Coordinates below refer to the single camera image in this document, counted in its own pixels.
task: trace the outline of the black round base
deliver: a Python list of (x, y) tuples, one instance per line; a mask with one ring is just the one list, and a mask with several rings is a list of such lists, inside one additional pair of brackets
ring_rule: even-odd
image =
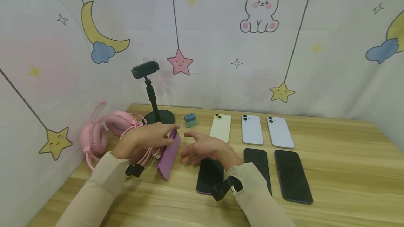
[[(159, 110), (160, 118), (161, 118), (161, 123), (163, 124), (174, 124), (175, 123), (175, 117), (174, 114), (171, 111), (168, 110)], [(147, 120), (147, 124), (154, 124), (157, 123), (158, 121), (156, 120), (156, 117), (154, 116), (154, 112), (151, 112), (144, 116), (144, 118)]]

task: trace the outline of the beige sleeve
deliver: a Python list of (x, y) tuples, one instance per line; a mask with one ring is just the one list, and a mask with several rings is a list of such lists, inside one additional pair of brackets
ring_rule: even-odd
[(229, 175), (239, 179), (243, 185), (243, 189), (234, 196), (251, 227), (295, 226), (285, 210), (272, 198), (265, 178), (253, 163), (233, 166), (227, 171), (226, 177)]
[(129, 160), (119, 160), (107, 152), (56, 227), (98, 227), (125, 182), (128, 166)]

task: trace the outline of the white smartphone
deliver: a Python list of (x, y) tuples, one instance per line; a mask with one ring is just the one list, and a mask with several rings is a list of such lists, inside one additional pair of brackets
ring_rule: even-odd
[(268, 117), (267, 123), (274, 147), (291, 149), (295, 147), (292, 136), (290, 136), (289, 127), (284, 118)]
[(216, 113), (213, 116), (212, 127), (209, 136), (215, 137), (228, 143), (230, 138), (231, 116)]
[(243, 142), (251, 145), (263, 145), (260, 117), (255, 115), (241, 116), (241, 131)]

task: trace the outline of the cartoon rabbit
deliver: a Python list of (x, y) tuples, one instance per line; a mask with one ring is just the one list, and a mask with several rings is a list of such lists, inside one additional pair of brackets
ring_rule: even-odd
[(279, 0), (247, 0), (245, 11), (248, 18), (240, 23), (244, 32), (263, 33), (273, 32), (278, 28), (279, 22), (272, 15), (276, 12)]

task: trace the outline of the yellow star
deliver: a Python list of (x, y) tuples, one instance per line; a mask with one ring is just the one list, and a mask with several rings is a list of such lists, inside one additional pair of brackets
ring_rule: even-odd
[(36, 77), (39, 77), (39, 76), (41, 75), (41, 71), (42, 71), (42, 70), (31, 66), (31, 72), (30, 72), (28, 75), (29, 75), (29, 76), (36, 76)]
[(48, 142), (39, 150), (39, 153), (51, 153), (54, 160), (58, 160), (60, 153), (63, 149), (71, 146), (73, 143), (67, 139), (67, 132), (69, 127), (64, 128), (62, 131), (55, 132), (46, 130)]
[(288, 97), (290, 95), (295, 94), (294, 91), (289, 90), (286, 88), (286, 84), (282, 83), (278, 88), (270, 88), (270, 90), (272, 91), (272, 93), (274, 94), (272, 96), (271, 100), (278, 100), (281, 99), (282, 101), (284, 101), (285, 103), (288, 102)]
[(194, 6), (195, 3), (196, 3), (196, 0), (188, 0), (188, 4), (190, 4), (191, 6)]
[(314, 51), (314, 53), (316, 53), (316, 52), (320, 51), (322, 48), (321, 48), (320, 44), (317, 43), (317, 44), (316, 44), (314, 47), (312, 47), (311, 49)]

